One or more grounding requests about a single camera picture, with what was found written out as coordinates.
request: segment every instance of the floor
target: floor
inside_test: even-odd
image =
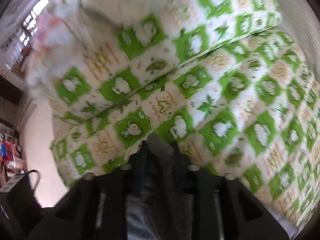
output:
[[[58,176],[51,151],[53,140],[52,112],[48,103],[42,103],[33,112],[20,133],[20,144],[24,151],[28,169],[38,170],[41,181],[35,194],[42,207],[52,207],[67,192]]]

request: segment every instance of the grey pants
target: grey pants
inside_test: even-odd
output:
[[[126,198],[128,240],[190,240],[193,196],[174,190],[173,149],[156,134],[147,139],[146,185]]]

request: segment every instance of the patterned blanket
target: patterned blanket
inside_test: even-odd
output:
[[[280,21],[275,0],[186,0],[99,51],[58,49],[69,57],[45,71],[57,48],[38,54],[65,184],[111,172],[155,132],[303,225],[320,199],[320,85],[299,46],[271,28]]]

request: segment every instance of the screw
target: screw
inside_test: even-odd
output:
[[[85,180],[92,180],[93,178],[94,178],[94,174],[91,172],[89,172],[83,176],[83,179],[85,179]]]
[[[123,164],[120,166],[120,169],[123,170],[123,171],[129,171],[131,170],[131,165],[130,164]]]
[[[236,179],[236,176],[234,176],[234,175],[231,174],[231,173],[227,173],[226,175],[224,175],[224,177],[225,177],[227,180],[235,180],[235,179]]]
[[[199,169],[200,168],[197,165],[194,165],[194,164],[189,165],[189,167],[188,167],[189,171],[199,171]]]

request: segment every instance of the bed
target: bed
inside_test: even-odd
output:
[[[65,1],[72,8],[76,0]],[[90,28],[101,22],[54,8],[59,18],[46,20],[60,36],[36,44],[29,83],[50,97],[52,152],[65,184],[111,172],[155,132],[212,174],[239,177],[302,230],[320,197],[320,24],[305,0],[277,1],[188,0],[108,40],[111,25],[95,42]],[[208,24],[222,15],[219,26]]]

